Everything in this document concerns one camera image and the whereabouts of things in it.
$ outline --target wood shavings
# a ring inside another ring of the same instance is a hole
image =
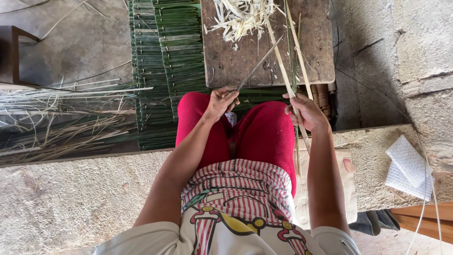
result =
[[[249,32],[261,38],[265,20],[259,0],[214,0],[214,5],[217,25],[212,26],[212,30],[223,28],[225,41],[237,42]],[[266,0],[264,5],[267,16],[275,11],[274,0]]]

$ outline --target graphic print t-shirt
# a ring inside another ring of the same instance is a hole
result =
[[[150,223],[96,249],[113,254],[358,255],[333,227],[311,235],[297,226],[288,174],[278,166],[234,159],[195,172],[181,196],[181,226]]]

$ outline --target wooden table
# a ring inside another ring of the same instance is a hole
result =
[[[274,1],[283,10],[282,0]],[[291,9],[291,16],[298,26],[299,13],[301,13],[301,51],[308,61],[305,64],[310,83],[331,83],[335,79],[333,66],[332,49],[332,24],[328,19],[329,1],[328,0],[288,0]],[[208,29],[216,25],[214,17],[217,16],[214,2],[212,0],[201,0],[202,23]],[[288,43],[286,38],[285,16],[276,10],[270,16],[275,37],[284,36],[284,41],[279,43],[280,54],[282,56],[288,77],[289,56]],[[219,88],[228,85],[239,85],[256,64],[264,57],[266,52],[272,47],[270,37],[265,28],[265,33],[258,41],[257,33],[241,38],[236,42],[237,51],[233,50],[234,43],[225,42],[222,38],[223,29],[217,29],[208,34],[203,29],[204,60],[206,69],[206,86],[209,88]],[[293,50],[293,59],[297,58]],[[302,72],[299,71],[298,77],[303,84]],[[283,77],[275,57],[271,54],[269,59],[262,64],[256,73],[251,77],[248,86],[269,86],[284,85]]]

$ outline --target red pants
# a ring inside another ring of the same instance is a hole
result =
[[[179,101],[176,146],[200,120],[209,99],[209,95],[190,92]],[[294,127],[289,115],[284,113],[285,107],[286,104],[277,101],[261,103],[249,110],[234,127],[223,116],[211,128],[198,168],[231,160],[228,146],[230,137],[236,142],[236,158],[266,162],[283,168],[291,178],[291,194],[294,197]]]

